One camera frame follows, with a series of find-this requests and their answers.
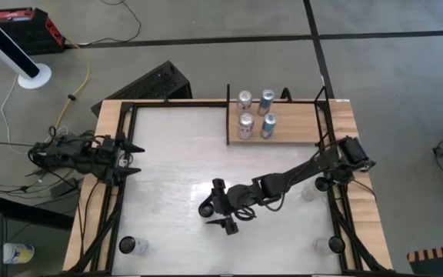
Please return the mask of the black and red toolbox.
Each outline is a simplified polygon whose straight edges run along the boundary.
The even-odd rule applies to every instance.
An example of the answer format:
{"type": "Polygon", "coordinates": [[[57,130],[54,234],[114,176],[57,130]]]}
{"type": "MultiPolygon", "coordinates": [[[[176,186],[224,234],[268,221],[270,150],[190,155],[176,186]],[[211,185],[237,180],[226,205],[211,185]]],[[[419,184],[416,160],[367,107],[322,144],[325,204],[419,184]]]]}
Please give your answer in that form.
{"type": "Polygon", "coordinates": [[[40,8],[0,9],[0,28],[27,54],[62,53],[66,38],[40,8]]]}

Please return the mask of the blue silver Red Bull can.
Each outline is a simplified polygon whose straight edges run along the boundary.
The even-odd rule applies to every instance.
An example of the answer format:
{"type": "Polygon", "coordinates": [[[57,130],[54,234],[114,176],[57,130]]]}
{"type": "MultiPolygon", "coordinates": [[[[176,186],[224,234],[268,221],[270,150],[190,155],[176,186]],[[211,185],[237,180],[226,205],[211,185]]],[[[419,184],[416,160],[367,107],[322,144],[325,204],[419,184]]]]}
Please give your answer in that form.
{"type": "Polygon", "coordinates": [[[276,127],[277,116],[274,113],[268,113],[263,119],[261,126],[261,137],[264,139],[269,139],[276,127]]]}
{"type": "Polygon", "coordinates": [[[258,115],[264,116],[269,113],[274,99],[275,93],[271,89],[263,90],[259,101],[258,115]]]}

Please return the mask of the white floor stand round base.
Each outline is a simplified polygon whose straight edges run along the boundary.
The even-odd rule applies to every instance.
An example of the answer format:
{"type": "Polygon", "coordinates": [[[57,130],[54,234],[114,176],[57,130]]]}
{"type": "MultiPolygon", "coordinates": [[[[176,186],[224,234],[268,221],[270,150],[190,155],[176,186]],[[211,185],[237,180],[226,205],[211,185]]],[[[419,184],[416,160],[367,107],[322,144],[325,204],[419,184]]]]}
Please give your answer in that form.
{"type": "Polygon", "coordinates": [[[52,77],[52,70],[47,65],[35,63],[1,27],[0,59],[16,72],[22,88],[41,88],[52,77]]]}

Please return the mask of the white wipes canister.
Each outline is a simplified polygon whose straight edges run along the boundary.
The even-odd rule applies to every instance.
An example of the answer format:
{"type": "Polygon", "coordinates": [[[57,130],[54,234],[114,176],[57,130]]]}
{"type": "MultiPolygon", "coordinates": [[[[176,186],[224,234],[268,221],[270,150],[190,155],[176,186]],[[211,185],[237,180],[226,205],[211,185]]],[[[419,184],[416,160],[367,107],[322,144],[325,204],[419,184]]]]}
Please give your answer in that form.
{"type": "Polygon", "coordinates": [[[5,243],[3,245],[3,263],[6,265],[25,264],[32,260],[35,248],[21,243],[5,243]]]}

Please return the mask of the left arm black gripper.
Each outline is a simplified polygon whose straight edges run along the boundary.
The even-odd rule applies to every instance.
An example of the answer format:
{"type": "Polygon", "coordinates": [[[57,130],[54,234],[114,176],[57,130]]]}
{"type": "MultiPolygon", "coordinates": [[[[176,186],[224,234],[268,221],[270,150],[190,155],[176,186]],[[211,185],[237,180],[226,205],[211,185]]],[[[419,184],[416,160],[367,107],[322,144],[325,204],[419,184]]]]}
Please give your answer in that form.
{"type": "Polygon", "coordinates": [[[143,148],[130,142],[124,133],[118,135],[118,138],[112,138],[110,135],[100,135],[99,138],[101,139],[97,147],[99,183],[119,185],[128,176],[141,171],[138,168],[125,168],[118,164],[119,154],[123,150],[127,153],[145,152],[143,148]]]}

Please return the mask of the silver Diet Coke can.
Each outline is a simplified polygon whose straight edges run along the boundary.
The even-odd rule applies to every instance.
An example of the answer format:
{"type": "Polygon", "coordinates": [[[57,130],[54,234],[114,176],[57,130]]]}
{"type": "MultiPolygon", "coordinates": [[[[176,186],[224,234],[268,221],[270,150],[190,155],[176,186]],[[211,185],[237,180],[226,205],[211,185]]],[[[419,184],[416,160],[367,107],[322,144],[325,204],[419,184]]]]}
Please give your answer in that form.
{"type": "Polygon", "coordinates": [[[251,137],[255,120],[252,114],[243,113],[238,118],[238,137],[246,140],[251,137]]]}
{"type": "Polygon", "coordinates": [[[252,94],[249,91],[240,91],[238,93],[236,108],[238,115],[244,113],[251,114],[252,94]]]}

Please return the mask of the black metal rig frame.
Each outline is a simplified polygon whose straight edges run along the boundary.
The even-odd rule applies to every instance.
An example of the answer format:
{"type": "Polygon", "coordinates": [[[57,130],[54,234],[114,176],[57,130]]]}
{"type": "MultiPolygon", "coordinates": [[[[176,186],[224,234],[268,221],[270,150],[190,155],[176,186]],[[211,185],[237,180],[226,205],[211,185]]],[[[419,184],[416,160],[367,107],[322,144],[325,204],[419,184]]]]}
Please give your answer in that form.
{"type": "MultiPolygon", "coordinates": [[[[216,107],[225,108],[224,99],[173,99],[161,101],[146,100],[106,100],[98,116],[95,127],[97,135],[114,136],[117,132],[127,135],[132,133],[132,106],[146,108],[173,107],[216,107]]],[[[336,138],[346,135],[355,136],[358,128],[349,100],[330,99],[330,115],[327,116],[326,131],[333,131],[336,138]]],[[[386,268],[391,268],[391,259],[381,226],[376,201],[367,196],[357,186],[348,190],[336,189],[339,197],[338,207],[345,212],[345,218],[353,224],[358,237],[376,260],[386,268]]],[[[112,213],[113,206],[118,202],[117,189],[109,189],[98,184],[96,177],[86,175],[79,196],[79,208],[75,214],[72,233],[69,239],[63,269],[68,271],[80,259],[82,250],[90,247],[97,236],[100,224],[112,213]]]]}

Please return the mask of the wooden shelf with black frame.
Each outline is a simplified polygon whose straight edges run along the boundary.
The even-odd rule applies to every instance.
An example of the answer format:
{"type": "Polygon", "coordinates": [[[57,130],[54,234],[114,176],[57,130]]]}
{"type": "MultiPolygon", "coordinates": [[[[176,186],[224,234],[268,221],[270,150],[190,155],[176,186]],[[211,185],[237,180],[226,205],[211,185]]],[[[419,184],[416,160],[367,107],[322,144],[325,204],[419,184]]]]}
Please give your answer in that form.
{"type": "Polygon", "coordinates": [[[238,134],[238,116],[241,114],[237,101],[226,99],[226,140],[231,143],[278,143],[298,144],[315,143],[326,135],[327,116],[330,115],[330,105],[327,89],[321,88],[314,99],[299,99],[293,97],[288,88],[276,95],[270,107],[270,112],[276,114],[275,131],[270,138],[263,138],[261,130],[264,118],[257,114],[260,100],[254,99],[249,112],[254,116],[255,124],[251,135],[243,139],[238,134]]]}

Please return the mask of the black keyboard-like crate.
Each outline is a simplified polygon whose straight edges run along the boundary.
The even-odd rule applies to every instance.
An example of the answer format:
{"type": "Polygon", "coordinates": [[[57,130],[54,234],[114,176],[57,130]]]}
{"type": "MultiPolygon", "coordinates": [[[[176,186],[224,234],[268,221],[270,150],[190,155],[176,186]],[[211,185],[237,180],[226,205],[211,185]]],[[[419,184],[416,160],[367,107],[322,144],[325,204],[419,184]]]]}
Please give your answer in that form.
{"type": "Polygon", "coordinates": [[[172,62],[166,61],[105,100],[191,98],[190,81],[172,62]]]}

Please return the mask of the black power brick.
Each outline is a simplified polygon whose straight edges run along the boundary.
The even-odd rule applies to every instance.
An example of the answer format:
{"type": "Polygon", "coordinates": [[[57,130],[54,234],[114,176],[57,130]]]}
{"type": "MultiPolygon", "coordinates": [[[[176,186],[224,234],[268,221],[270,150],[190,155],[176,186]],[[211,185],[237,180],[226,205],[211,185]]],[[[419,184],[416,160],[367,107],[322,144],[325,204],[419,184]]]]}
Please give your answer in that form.
{"type": "Polygon", "coordinates": [[[51,188],[50,189],[51,197],[55,199],[63,195],[67,195],[68,193],[75,191],[77,188],[78,188],[78,181],[75,178],[71,178],[51,188]]]}

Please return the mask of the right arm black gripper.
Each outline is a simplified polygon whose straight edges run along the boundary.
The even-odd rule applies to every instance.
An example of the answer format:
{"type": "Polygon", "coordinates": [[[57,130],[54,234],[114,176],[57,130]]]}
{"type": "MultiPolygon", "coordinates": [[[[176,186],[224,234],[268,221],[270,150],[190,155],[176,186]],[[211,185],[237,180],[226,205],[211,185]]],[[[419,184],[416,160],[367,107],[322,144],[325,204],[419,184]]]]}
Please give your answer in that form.
{"type": "Polygon", "coordinates": [[[227,235],[234,235],[238,232],[238,226],[232,216],[244,210],[245,185],[233,185],[225,190],[223,179],[213,179],[212,182],[212,192],[199,205],[198,210],[215,210],[215,213],[223,215],[223,218],[207,221],[206,224],[220,225],[227,235]]]}

